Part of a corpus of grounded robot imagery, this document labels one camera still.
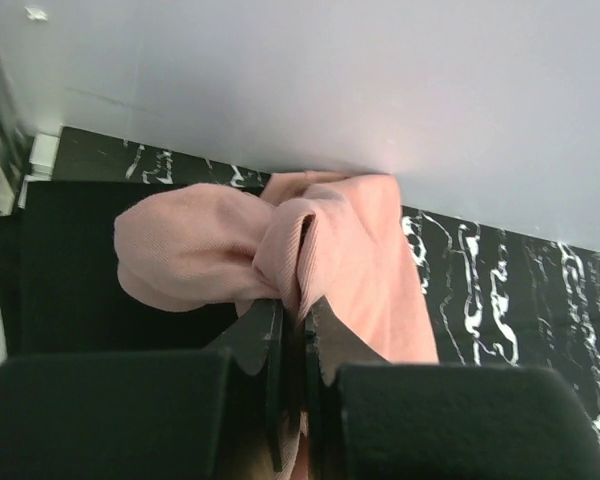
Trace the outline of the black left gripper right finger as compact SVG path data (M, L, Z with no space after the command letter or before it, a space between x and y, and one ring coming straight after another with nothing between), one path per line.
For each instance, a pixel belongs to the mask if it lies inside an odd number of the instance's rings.
M591 422L553 370L391 364L325 300L305 351L313 479L600 479Z

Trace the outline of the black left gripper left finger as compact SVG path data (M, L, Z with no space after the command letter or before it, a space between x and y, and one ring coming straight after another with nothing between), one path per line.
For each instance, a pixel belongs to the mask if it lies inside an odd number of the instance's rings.
M201 350L0 366L0 479L271 479L283 466L280 302Z

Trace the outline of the dusty pink t shirt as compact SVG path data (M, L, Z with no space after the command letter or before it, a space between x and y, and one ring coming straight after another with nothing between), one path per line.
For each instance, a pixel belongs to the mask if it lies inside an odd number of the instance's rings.
M384 359L435 364L437 347L400 190L389 175L273 175L260 195L196 184L152 195L114 223L118 280L167 312L278 299L298 343L320 299Z

